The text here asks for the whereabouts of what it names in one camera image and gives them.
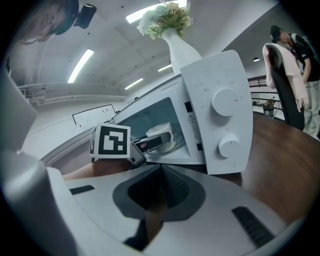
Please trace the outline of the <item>dark wooden table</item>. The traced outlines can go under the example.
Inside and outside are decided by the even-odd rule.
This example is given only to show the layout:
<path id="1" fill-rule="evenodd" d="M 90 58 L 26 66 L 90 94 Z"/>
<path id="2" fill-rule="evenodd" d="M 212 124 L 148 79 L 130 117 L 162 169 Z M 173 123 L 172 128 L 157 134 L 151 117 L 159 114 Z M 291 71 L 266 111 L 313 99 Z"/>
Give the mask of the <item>dark wooden table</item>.
<path id="1" fill-rule="evenodd" d="M 254 113 L 245 171 L 219 178 L 244 188 L 290 224 L 308 214 L 320 192 L 320 142 Z"/>

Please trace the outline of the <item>white ceramic mug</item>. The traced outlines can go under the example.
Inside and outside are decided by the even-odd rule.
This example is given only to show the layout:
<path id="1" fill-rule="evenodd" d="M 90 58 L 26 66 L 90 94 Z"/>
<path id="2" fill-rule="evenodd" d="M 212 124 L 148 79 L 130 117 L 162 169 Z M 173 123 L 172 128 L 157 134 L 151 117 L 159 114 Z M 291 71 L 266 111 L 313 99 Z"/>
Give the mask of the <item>white ceramic mug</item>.
<path id="1" fill-rule="evenodd" d="M 170 139 L 164 145 L 160 146 L 157 151 L 160 153 L 166 153 L 172 150 L 176 145 L 176 139 L 173 133 L 172 125 L 170 122 L 158 124 L 152 128 L 150 128 L 146 132 L 147 137 L 157 136 L 163 133 L 170 133 Z"/>

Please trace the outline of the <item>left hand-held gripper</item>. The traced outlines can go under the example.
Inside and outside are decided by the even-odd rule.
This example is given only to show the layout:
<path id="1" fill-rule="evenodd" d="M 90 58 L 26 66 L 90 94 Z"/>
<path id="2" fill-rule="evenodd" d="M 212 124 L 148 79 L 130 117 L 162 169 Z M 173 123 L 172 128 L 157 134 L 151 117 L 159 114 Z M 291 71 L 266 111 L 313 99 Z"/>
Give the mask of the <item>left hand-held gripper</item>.
<path id="1" fill-rule="evenodd" d="M 143 137 L 138 146 L 131 141 L 129 126 L 99 123 L 91 130 L 89 156 L 91 161 L 100 159 L 127 160 L 132 169 L 139 168 L 147 160 L 143 153 L 154 151 L 171 139 L 169 132 Z"/>

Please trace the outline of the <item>person's left forearm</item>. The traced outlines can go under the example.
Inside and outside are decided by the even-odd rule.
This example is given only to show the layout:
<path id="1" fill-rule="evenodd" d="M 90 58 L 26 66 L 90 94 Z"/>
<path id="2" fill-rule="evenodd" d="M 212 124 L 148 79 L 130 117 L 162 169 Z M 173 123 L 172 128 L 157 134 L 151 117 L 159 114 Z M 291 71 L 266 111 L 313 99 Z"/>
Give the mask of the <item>person's left forearm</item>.
<path id="1" fill-rule="evenodd" d="M 127 159 L 99 159 L 62 177 L 65 180 L 86 179 L 113 175 L 128 171 L 130 168 L 131 163 Z"/>

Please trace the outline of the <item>pastel artificial flower bouquet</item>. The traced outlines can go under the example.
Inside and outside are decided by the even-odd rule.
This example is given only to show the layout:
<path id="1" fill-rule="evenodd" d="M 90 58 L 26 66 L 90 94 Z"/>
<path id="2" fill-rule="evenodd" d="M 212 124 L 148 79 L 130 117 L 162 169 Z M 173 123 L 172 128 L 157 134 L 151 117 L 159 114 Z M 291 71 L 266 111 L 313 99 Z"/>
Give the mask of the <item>pastel artificial flower bouquet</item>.
<path id="1" fill-rule="evenodd" d="M 177 34 L 182 36 L 193 24 L 189 16 L 190 6 L 189 0 L 186 0 L 185 6 L 180 6 L 173 1 L 161 0 L 160 5 L 155 9 L 143 14 L 136 28 L 140 34 L 148 35 L 153 40 L 161 38 L 167 29 L 175 29 Z"/>

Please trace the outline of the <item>pink cloth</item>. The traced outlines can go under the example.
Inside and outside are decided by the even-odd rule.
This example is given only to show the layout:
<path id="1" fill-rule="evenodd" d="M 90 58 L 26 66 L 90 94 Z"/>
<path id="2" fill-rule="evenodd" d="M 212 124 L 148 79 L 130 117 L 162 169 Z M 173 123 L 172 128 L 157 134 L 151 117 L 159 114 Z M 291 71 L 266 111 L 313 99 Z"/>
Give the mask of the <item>pink cloth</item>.
<path id="1" fill-rule="evenodd" d="M 282 57 L 282 63 L 284 67 L 284 72 L 288 78 L 289 84 L 291 86 L 292 92 L 294 94 L 295 103 L 298 112 L 301 112 L 301 108 L 304 105 L 309 104 L 309 98 L 307 95 L 306 87 L 303 82 L 303 77 L 300 73 L 299 66 L 296 62 L 294 55 L 287 50 L 286 48 L 275 44 L 275 43 L 266 43 L 262 48 L 262 55 L 264 58 L 265 68 L 266 68 L 266 85 L 271 89 L 275 89 L 275 83 L 271 76 L 271 61 L 269 57 L 271 52 L 268 47 L 275 47 L 276 50 L 279 50 L 280 57 Z"/>

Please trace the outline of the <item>whiteboard on black stand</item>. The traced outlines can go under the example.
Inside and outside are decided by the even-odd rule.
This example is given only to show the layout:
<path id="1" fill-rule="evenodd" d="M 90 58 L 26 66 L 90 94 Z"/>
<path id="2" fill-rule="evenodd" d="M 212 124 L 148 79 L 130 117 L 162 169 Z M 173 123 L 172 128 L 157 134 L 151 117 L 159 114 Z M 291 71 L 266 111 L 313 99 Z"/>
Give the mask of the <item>whiteboard on black stand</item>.
<path id="1" fill-rule="evenodd" d="M 73 114 L 72 118 L 76 125 L 82 125 L 84 128 L 92 128 L 98 123 L 110 121 L 116 115 L 112 104 L 95 107 Z"/>

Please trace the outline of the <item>white microwave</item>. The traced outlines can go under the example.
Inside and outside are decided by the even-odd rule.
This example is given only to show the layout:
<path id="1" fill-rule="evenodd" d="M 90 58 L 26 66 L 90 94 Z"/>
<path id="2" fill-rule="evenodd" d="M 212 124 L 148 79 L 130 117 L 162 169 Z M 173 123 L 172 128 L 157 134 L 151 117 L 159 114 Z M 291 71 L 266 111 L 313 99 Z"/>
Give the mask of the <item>white microwave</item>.
<path id="1" fill-rule="evenodd" d="M 253 110 L 246 72 L 238 53 L 221 52 L 195 61 L 181 73 L 126 106 L 111 120 L 140 138 L 171 123 L 183 148 L 145 155 L 149 163 L 206 165 L 210 175 L 246 169 L 253 137 Z"/>

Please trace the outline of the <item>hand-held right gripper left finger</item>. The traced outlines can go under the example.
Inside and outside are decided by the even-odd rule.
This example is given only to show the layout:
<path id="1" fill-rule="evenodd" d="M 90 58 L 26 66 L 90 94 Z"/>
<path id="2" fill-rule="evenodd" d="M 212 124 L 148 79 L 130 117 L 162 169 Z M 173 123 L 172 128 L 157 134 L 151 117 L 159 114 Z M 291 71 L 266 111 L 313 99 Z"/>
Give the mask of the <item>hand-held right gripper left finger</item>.
<path id="1" fill-rule="evenodd" d="M 111 237 L 112 246 L 126 249 L 126 255 L 142 253 L 163 256 L 162 222 L 156 203 L 161 180 L 160 165 L 106 176 L 66 181 L 73 191 L 90 185 L 90 191 L 73 198 L 103 232 Z"/>

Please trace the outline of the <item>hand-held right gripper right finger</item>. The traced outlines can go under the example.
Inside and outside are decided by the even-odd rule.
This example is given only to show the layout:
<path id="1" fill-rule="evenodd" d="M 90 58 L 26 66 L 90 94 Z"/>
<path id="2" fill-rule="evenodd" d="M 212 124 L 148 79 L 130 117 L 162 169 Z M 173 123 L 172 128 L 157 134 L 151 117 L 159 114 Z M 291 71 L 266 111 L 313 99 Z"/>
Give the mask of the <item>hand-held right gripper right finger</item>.
<path id="1" fill-rule="evenodd" d="M 171 211 L 145 249 L 147 256 L 268 256 L 286 223 L 268 206 L 233 182 L 164 164 L 173 181 L 189 193 Z"/>

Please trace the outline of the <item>glass turntable plate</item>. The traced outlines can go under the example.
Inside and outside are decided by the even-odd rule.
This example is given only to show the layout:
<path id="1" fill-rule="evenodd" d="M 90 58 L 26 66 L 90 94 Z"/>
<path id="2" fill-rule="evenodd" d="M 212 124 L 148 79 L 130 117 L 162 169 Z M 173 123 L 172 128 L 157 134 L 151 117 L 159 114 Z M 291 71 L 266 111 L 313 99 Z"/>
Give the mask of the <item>glass turntable plate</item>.
<path id="1" fill-rule="evenodd" d="M 180 144 L 176 144 L 174 148 L 172 148 L 171 150 L 166 151 L 166 152 L 160 152 L 160 151 L 158 151 L 156 149 L 156 150 L 153 150 L 153 151 L 150 151 L 150 152 L 146 152 L 146 154 L 149 155 L 149 156 L 165 156 L 165 155 L 168 155 L 168 154 L 171 154 L 173 152 L 178 151 L 180 148 L 183 148 L 185 145 L 186 145 L 186 143 L 183 142 L 183 143 L 180 143 Z"/>

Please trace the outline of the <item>black metal railing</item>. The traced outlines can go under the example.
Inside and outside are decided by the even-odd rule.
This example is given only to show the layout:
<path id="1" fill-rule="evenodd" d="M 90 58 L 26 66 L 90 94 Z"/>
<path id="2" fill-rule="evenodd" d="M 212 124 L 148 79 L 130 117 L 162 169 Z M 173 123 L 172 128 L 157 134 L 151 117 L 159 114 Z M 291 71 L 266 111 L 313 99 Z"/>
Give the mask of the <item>black metal railing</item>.
<path id="1" fill-rule="evenodd" d="M 267 86 L 266 76 L 249 78 L 248 85 L 253 112 L 284 122 L 285 117 L 278 92 Z"/>

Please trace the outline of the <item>black office chair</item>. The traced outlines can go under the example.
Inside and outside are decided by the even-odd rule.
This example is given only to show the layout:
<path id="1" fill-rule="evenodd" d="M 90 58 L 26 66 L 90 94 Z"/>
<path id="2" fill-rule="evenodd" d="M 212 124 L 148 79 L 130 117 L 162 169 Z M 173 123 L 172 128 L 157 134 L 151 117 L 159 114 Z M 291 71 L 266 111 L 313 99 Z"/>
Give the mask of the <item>black office chair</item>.
<path id="1" fill-rule="evenodd" d="M 272 46 L 270 43 L 266 45 L 266 48 L 268 52 L 267 59 L 270 62 L 270 67 L 267 68 L 267 70 L 270 71 L 271 79 L 277 90 L 284 121 L 287 125 L 302 131 L 305 124 L 304 113 L 303 110 L 299 112 L 297 109 L 294 93 L 288 77 L 285 74 L 281 52 L 276 46 Z"/>

